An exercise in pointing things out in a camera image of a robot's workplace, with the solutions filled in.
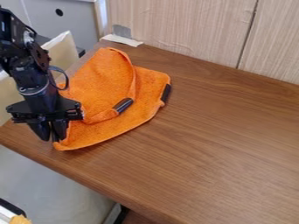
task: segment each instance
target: wall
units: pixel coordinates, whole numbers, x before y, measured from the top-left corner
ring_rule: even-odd
[[[108,24],[150,46],[236,67],[255,1],[111,0]]]
[[[261,0],[240,69],[299,84],[299,1]]]
[[[299,83],[297,0],[109,0],[112,25],[150,46]]]

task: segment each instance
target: orange towel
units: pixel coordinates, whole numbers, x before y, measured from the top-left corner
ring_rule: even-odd
[[[169,90],[166,73],[132,66],[126,53],[101,48],[70,79],[70,88],[60,92],[81,102],[85,116],[71,121],[66,139],[53,145],[59,151],[76,150],[132,130],[156,114]],[[131,102],[123,113],[115,106]]]

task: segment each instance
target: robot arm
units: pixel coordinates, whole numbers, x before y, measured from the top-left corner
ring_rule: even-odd
[[[81,120],[83,115],[79,102],[59,94],[48,51],[35,42],[36,35],[11,11],[0,8],[0,64],[24,97],[24,101],[8,106],[7,112],[14,123],[27,123],[42,140],[48,141],[52,135],[53,141],[59,141],[66,138],[69,121]]]

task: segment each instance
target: cabinet door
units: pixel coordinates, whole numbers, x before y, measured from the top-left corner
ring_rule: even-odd
[[[84,1],[24,0],[32,27],[54,38],[71,31],[76,46],[86,50],[98,42],[94,3]]]

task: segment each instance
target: wooden table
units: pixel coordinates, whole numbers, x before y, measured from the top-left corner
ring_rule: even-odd
[[[170,75],[153,120],[66,152],[7,122],[0,144],[157,223],[299,223],[298,86],[147,45],[102,46]]]

